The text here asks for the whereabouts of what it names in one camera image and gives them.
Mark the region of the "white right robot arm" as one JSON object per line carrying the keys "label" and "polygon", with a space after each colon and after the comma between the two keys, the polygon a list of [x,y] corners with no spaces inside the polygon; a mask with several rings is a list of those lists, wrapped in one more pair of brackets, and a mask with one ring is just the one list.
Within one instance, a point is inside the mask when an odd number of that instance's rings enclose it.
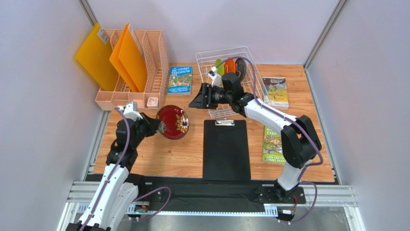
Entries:
{"label": "white right robot arm", "polygon": [[202,83],[189,107],[216,109],[220,104],[227,104],[235,113],[280,134],[285,164],[275,180],[273,194],[279,201],[291,198],[311,161],[321,155],[321,142],[311,119],[306,115],[288,115],[267,105],[254,93],[246,92],[234,73],[224,74],[221,81],[221,87]]}

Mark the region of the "green plate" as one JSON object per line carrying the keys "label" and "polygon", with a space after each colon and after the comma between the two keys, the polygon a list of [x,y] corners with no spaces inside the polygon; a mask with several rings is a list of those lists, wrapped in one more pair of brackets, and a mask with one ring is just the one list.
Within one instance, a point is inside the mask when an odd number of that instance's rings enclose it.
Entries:
{"label": "green plate", "polygon": [[216,86],[220,86],[221,85],[221,82],[222,82],[222,80],[221,80],[221,77],[224,75],[224,66],[223,66],[223,64],[222,64],[222,60],[221,59],[217,59],[216,60],[216,62],[215,62],[215,67],[216,67],[216,72],[217,72],[217,74],[218,74],[218,77],[217,77],[217,79],[216,79],[216,81],[215,81],[215,85]]}

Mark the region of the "dark grey plate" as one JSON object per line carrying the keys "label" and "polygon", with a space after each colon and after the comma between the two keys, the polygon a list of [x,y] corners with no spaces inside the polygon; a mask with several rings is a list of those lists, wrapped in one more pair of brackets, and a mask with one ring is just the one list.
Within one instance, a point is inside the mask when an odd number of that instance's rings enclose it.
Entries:
{"label": "dark grey plate", "polygon": [[236,76],[239,81],[242,82],[246,76],[246,61],[242,58],[237,58],[235,61],[236,65]]}

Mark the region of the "red floral plate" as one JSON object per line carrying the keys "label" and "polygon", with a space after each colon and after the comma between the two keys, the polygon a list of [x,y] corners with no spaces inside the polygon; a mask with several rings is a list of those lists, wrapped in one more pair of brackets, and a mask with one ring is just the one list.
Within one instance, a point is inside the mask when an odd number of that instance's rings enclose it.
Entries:
{"label": "red floral plate", "polygon": [[183,138],[190,126],[186,112],[176,105],[163,106],[156,115],[160,120],[158,132],[169,140],[179,140]]}

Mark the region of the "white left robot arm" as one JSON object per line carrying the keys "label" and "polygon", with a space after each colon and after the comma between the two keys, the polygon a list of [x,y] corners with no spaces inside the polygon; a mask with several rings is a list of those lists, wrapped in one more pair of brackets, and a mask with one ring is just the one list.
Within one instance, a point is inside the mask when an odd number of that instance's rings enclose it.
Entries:
{"label": "white left robot arm", "polygon": [[78,222],[69,223],[68,231],[115,231],[127,208],[139,194],[139,183],[129,182],[137,147],[153,136],[161,121],[145,114],[135,119],[124,116],[117,123],[116,139],[107,156],[101,182],[88,208]]}

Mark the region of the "white wire dish rack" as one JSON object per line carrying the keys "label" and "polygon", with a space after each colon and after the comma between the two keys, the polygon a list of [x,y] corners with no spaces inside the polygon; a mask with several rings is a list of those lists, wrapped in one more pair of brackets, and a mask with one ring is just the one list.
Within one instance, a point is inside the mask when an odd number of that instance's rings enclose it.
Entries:
{"label": "white wire dish rack", "polygon": [[[256,92],[255,96],[263,102],[263,91],[265,86],[263,85],[262,77],[254,64],[254,59],[250,53],[250,50],[246,46],[198,52],[195,57],[198,64],[201,81],[202,83],[207,83],[209,85],[211,85],[212,79],[209,78],[207,74],[211,68],[215,66],[217,59],[221,59],[222,64],[231,59],[235,59],[235,61],[237,58],[244,59],[246,61],[246,76],[241,82],[241,86],[245,93]],[[213,119],[237,115],[229,104],[220,104],[217,108],[208,108],[207,110]]]}

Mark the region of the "orange plate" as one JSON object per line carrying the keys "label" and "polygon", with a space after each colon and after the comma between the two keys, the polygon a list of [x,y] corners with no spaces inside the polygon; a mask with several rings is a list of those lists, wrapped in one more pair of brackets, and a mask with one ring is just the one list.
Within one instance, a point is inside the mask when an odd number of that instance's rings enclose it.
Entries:
{"label": "orange plate", "polygon": [[227,60],[224,64],[224,73],[236,73],[236,63],[235,59]]}

